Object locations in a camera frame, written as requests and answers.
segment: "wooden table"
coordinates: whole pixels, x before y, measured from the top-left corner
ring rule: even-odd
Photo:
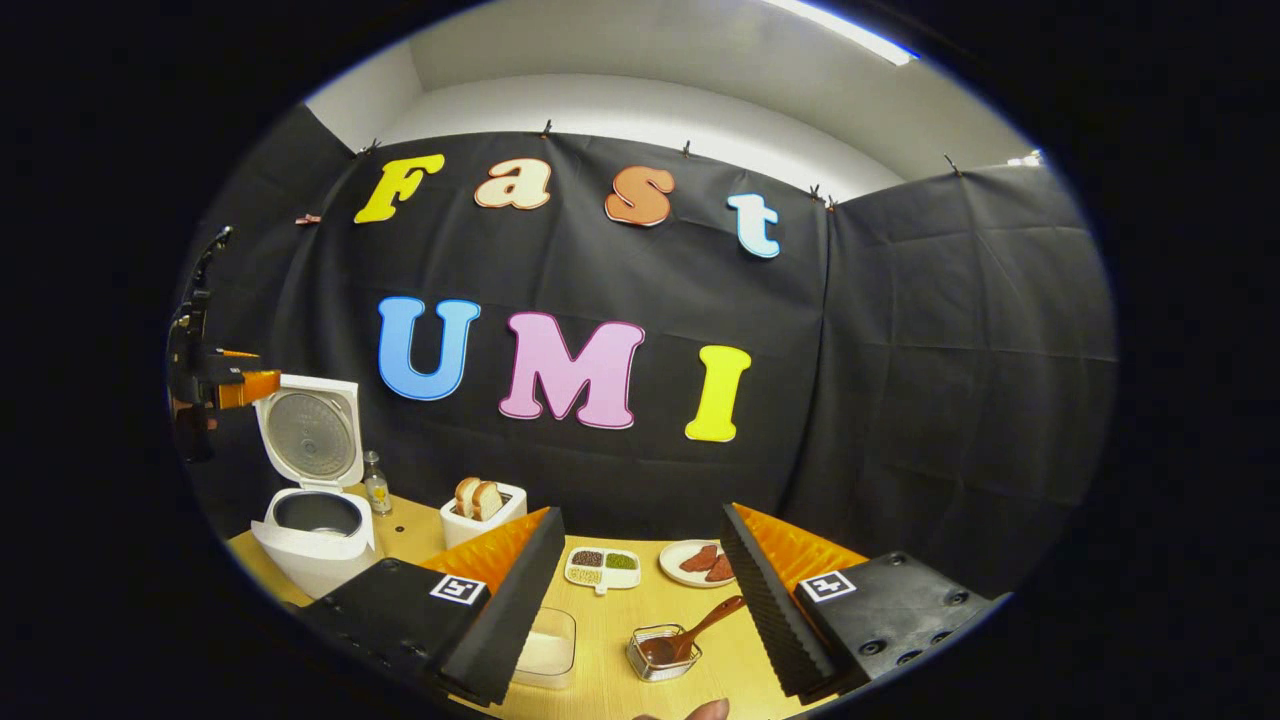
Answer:
[[[348,492],[364,493],[364,487],[357,484]],[[387,518],[374,518],[378,547],[384,555],[417,564],[444,551],[436,509],[397,497],[392,510]],[[684,720],[694,707],[722,697],[730,700],[732,720],[778,720],[799,714],[803,706],[796,698],[782,694],[749,610],[730,615],[699,637],[704,655],[685,675],[660,683],[645,683],[636,676],[623,655],[635,628],[664,623],[692,628],[712,607],[740,592],[737,583],[703,589],[668,578],[658,566],[658,553],[668,542],[566,536],[561,565],[547,588],[543,606],[563,610],[577,623],[570,687],[553,691],[512,683],[502,705],[485,708],[456,697],[452,700],[508,720],[631,720],[640,714]],[[276,600],[298,606],[311,603],[252,533],[246,530],[228,544],[250,575]],[[570,583],[562,570],[568,552],[577,546],[635,552],[641,562],[640,584],[631,589],[611,589],[598,597],[591,588]],[[804,707],[818,705],[820,702]]]

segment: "ceiling light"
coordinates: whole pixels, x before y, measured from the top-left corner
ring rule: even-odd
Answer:
[[[883,37],[876,33],[867,32],[865,29],[855,26],[854,23],[842,20],[836,15],[832,15],[831,13],[805,5],[804,3],[797,3],[796,0],[762,0],[762,1],[768,3],[769,5],[777,8],[782,8],[783,10],[795,13],[801,18],[813,20],[827,29],[835,31],[841,36],[844,36],[845,38],[852,40],[854,42],[861,45],[863,47],[870,50],[872,53],[876,53],[881,58],[884,58],[890,63],[893,63],[895,65],[901,67],[918,58],[918,55],[914,55],[899,47],[897,45],[893,45],[888,40],[884,40]]]

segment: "white rice cooker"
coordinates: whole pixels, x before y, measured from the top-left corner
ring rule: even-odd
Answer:
[[[250,529],[311,598],[355,578],[381,556],[369,501],[343,488],[364,477],[357,383],[280,375],[280,389],[253,402],[266,455],[298,484],[271,498]]]

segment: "wooden spoon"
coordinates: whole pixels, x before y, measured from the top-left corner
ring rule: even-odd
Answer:
[[[694,652],[694,638],[713,624],[719,623],[739,607],[746,605],[742,596],[735,594],[724,602],[717,605],[707,614],[692,630],[672,635],[669,638],[649,638],[640,643],[640,655],[649,661],[649,665],[671,665],[684,662]]]

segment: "glass bottle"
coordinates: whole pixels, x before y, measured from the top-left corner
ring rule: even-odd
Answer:
[[[374,512],[392,514],[392,493],[387,488],[387,474],[378,466],[378,454],[372,450],[365,451],[365,492]]]

